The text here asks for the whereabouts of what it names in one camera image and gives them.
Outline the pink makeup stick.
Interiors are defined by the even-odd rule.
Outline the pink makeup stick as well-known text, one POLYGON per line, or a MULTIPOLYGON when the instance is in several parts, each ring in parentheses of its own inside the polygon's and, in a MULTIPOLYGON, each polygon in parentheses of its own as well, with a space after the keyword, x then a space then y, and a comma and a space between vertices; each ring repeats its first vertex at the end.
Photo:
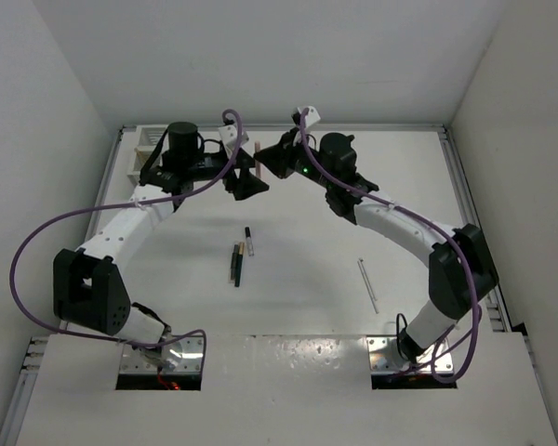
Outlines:
POLYGON ((261 144, 260 141, 255 141, 254 143, 254 159, 255 159, 255 175, 258 179, 261 179, 261 172, 262 172, 262 166, 261 163, 259 161, 259 153, 261 152, 261 144))

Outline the black clear mascara tube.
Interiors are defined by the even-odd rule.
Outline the black clear mascara tube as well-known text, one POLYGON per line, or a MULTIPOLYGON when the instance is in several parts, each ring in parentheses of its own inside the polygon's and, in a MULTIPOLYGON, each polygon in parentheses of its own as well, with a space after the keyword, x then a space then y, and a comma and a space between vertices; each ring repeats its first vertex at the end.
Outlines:
POLYGON ((246 249, 248 256, 254 255, 254 246, 250 227, 245 227, 246 249))

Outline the dark green gold pencil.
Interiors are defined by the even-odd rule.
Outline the dark green gold pencil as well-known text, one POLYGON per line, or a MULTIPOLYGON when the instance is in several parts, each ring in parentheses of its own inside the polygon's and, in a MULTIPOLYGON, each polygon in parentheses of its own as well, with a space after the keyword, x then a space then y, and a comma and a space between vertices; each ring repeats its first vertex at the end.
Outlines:
POLYGON ((244 262, 246 244, 244 242, 239 243, 238 254, 236 257, 235 269, 234 269, 234 286, 239 287, 242 280, 242 270, 244 262))

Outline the black grey makeup pencil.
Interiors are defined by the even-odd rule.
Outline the black grey makeup pencil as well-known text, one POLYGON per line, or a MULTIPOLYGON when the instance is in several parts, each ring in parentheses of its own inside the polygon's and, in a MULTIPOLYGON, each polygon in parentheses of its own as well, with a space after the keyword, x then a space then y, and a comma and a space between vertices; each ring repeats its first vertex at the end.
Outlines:
POLYGON ((231 256, 231 262, 230 262, 230 272, 229 272, 229 281, 230 282, 234 282, 235 269, 236 269, 236 262, 237 262, 238 254, 239 254, 239 243, 235 243, 232 247, 232 256, 231 256))

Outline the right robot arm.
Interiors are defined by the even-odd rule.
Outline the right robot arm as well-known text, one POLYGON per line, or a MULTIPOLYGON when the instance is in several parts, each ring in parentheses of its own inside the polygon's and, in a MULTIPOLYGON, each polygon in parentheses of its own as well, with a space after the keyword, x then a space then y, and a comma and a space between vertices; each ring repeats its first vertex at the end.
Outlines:
POLYGON ((323 187, 337 216, 384 236, 427 267, 429 299, 392 343, 392 358, 405 367, 498 285, 498 272, 480 228, 433 223, 392 201, 358 172, 352 142, 351 136, 329 133, 313 150, 293 129, 255 159, 276 177, 300 174, 323 187))

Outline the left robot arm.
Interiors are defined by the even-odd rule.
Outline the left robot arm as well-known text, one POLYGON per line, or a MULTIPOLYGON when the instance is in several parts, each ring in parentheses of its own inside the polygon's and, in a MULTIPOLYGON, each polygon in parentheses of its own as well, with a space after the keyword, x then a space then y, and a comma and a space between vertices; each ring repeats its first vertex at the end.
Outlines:
POLYGON ((57 317, 122 341, 153 346, 168 326, 132 301, 123 272, 154 230, 193 194, 197 182, 217 180, 237 201, 268 190, 252 174, 253 158, 243 150, 247 132, 226 121, 219 128, 219 149, 205 150, 197 125, 170 124, 139 172, 128 206, 91 239, 63 249, 53 262, 53 309, 57 317))

